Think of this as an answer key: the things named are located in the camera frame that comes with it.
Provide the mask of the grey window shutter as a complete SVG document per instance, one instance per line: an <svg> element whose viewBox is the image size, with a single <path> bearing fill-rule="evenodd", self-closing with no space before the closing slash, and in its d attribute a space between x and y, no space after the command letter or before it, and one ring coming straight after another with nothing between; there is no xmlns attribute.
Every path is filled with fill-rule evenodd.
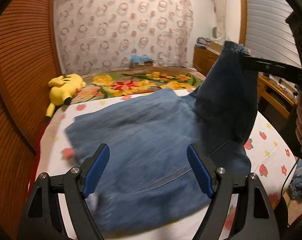
<svg viewBox="0 0 302 240"><path fill-rule="evenodd" d="M285 0L247 0L245 46L255 57L301 67L292 31L286 23L292 12Z"/></svg>

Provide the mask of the blue denim pants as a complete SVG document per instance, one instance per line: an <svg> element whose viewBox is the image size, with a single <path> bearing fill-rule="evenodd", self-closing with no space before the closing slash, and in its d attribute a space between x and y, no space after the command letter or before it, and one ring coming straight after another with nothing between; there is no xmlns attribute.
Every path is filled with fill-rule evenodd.
<svg viewBox="0 0 302 240"><path fill-rule="evenodd" d="M226 41L204 82L178 96L162 89L75 117L65 133L82 163L100 144L110 159L88 199L102 233L163 226L202 209L208 197L187 159L196 144L217 167L248 174L244 144L258 112L258 75L243 68L244 46Z"/></svg>

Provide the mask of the floral brown bed cover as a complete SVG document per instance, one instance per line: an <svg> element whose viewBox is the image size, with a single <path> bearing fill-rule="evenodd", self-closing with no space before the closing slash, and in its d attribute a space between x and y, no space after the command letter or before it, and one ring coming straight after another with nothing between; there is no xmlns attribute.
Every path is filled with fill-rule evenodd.
<svg viewBox="0 0 302 240"><path fill-rule="evenodd" d="M83 76L86 87L71 101L72 104L88 101L148 94L164 88L172 90L195 89L205 76L194 69L182 67L141 67L93 73Z"/></svg>

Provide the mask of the patterned lace curtain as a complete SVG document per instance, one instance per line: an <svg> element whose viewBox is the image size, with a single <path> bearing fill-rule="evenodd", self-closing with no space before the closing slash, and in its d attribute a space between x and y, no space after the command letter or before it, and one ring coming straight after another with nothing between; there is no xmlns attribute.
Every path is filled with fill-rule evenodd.
<svg viewBox="0 0 302 240"><path fill-rule="evenodd" d="M188 65L190 0L54 0L61 66L79 75L129 68L131 54L157 66Z"/></svg>

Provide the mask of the yellow pikachu plush toy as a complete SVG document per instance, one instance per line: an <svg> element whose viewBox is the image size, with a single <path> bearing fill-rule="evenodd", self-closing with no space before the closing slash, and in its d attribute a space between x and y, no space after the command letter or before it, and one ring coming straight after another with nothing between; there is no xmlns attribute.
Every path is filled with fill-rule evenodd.
<svg viewBox="0 0 302 240"><path fill-rule="evenodd" d="M86 82L78 74L65 74L48 82L50 104L45 120L49 121L57 108L71 104L72 99L86 87Z"/></svg>

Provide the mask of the wooden louvered closet door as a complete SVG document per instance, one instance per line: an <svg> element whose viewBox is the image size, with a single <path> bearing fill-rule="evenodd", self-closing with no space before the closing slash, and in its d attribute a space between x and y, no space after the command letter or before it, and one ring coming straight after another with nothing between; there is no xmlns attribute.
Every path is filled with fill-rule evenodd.
<svg viewBox="0 0 302 240"><path fill-rule="evenodd" d="M61 70L53 0L3 0L0 13L0 239L15 239L39 163L48 81Z"/></svg>

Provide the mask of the blue item in box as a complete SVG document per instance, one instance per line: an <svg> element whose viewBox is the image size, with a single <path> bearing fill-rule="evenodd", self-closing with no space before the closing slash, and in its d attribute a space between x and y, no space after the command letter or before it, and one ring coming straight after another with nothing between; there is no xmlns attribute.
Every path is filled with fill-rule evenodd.
<svg viewBox="0 0 302 240"><path fill-rule="evenodd" d="M129 68L150 67L153 60L150 57L131 54Z"/></svg>

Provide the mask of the wooden sideboard cabinet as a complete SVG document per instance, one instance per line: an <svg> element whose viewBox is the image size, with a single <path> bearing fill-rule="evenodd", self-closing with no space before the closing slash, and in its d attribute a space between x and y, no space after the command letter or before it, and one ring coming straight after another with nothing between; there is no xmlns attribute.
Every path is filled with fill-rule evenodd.
<svg viewBox="0 0 302 240"><path fill-rule="evenodd" d="M210 48L194 46L193 67L204 76L207 76L219 55L220 52ZM264 113L267 108L273 107L286 120L293 115L297 106L293 95L276 81L262 74L259 74L258 77L258 102L261 113Z"/></svg>

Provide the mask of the blue denim garment at edge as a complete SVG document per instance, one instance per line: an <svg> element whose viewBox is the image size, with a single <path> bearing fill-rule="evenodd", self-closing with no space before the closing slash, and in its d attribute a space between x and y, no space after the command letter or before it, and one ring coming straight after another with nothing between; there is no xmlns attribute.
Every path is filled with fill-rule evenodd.
<svg viewBox="0 0 302 240"><path fill-rule="evenodd" d="M302 159L297 162L288 191L291 199L302 201Z"/></svg>

